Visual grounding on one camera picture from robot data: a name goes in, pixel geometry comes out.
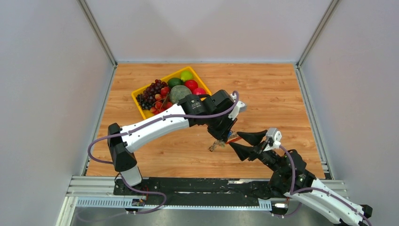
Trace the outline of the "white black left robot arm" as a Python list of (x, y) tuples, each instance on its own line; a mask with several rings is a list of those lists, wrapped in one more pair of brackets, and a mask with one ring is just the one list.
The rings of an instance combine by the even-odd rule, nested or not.
[(178, 103), (139, 123), (108, 127), (107, 144), (116, 172), (126, 182), (133, 195), (140, 194), (144, 182), (134, 152), (143, 145), (171, 132), (196, 125), (206, 125), (208, 133), (216, 140), (226, 142), (240, 112), (246, 104), (235, 91), (228, 94), (219, 90), (213, 95), (189, 94)]

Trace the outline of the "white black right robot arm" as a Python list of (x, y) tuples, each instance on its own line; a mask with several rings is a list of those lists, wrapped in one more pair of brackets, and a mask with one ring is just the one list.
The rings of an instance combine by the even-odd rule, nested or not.
[(259, 160), (272, 170), (273, 175), (268, 182), (272, 195), (296, 200), (317, 211), (335, 226), (371, 225), (369, 218), (373, 209), (343, 198), (310, 173), (297, 150), (283, 147), (282, 133), (277, 128), (237, 134), (249, 144), (229, 143), (239, 159)]

